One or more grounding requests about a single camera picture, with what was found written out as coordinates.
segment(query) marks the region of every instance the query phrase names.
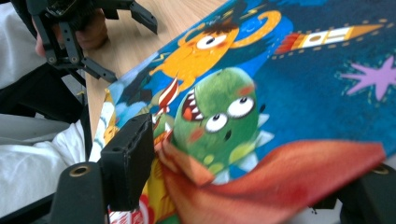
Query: cartoon rocket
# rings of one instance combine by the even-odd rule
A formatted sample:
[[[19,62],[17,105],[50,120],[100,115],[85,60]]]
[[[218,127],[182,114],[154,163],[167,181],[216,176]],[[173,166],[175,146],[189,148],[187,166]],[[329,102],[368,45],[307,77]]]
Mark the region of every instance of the cartoon rocket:
[[[275,54],[284,54],[295,49],[306,49],[348,41],[360,35],[370,33],[381,27],[381,24],[357,25],[312,33],[309,35],[292,33],[285,37],[285,39],[282,41],[282,44],[276,49]]]

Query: green cartoon character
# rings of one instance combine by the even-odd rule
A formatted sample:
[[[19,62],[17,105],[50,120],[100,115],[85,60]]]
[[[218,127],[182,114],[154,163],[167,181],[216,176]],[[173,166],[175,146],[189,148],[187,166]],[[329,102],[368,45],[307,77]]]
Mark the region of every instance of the green cartoon character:
[[[255,85],[248,74],[234,67],[219,70],[183,99],[172,143],[215,175],[214,183],[228,182],[229,166],[262,144],[257,107]]]

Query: orange cartoon character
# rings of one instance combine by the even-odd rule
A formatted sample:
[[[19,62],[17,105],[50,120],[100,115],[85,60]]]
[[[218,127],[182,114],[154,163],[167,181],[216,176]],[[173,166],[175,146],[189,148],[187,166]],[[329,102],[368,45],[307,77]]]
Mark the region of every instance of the orange cartoon character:
[[[258,16],[265,21],[260,29],[253,34],[235,41],[239,34],[239,26],[231,18],[223,22],[214,22],[210,25],[200,24],[189,30],[177,41],[178,49],[173,51],[160,65],[149,72],[154,75],[163,71],[171,78],[182,81],[179,91],[184,91],[195,82],[195,79],[212,68],[227,53],[228,49],[242,48],[261,40],[270,33],[280,22],[281,14],[278,11],[266,11]],[[202,30],[190,40],[188,37]]]

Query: cartoon illustration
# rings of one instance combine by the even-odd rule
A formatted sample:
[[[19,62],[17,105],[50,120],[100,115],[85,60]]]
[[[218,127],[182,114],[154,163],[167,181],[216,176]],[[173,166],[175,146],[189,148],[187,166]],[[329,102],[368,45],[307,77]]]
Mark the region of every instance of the cartoon illustration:
[[[224,68],[186,95],[172,143],[207,167],[216,183],[227,182],[230,165],[262,144],[258,107],[250,76],[239,68]]]
[[[394,8],[227,1],[112,84],[96,147],[153,117],[139,220],[283,223],[396,153]]]
[[[232,23],[231,19],[207,27],[202,23],[180,38],[177,42],[178,49],[149,73],[154,75],[161,70],[171,78],[176,77],[182,81],[180,91],[184,91],[196,78],[213,67],[229,49],[246,47],[269,34],[279,23],[281,14],[275,10],[266,11],[260,14],[258,19],[266,20],[265,24],[253,34],[238,41],[235,39],[239,34],[239,27]],[[200,31],[200,34],[187,40],[196,31]]]

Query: wooden table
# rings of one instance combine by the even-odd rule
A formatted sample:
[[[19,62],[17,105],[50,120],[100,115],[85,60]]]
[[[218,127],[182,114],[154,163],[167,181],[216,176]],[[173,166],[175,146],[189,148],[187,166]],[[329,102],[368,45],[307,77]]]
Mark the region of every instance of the wooden table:
[[[86,56],[115,72],[117,77],[121,77],[143,62],[148,56],[224,4],[226,0],[136,0],[136,2],[156,17],[158,35],[133,20],[130,11],[119,10],[119,20],[106,21],[109,40],[102,48],[86,52]],[[86,76],[86,80],[93,138],[108,83],[89,75]]]

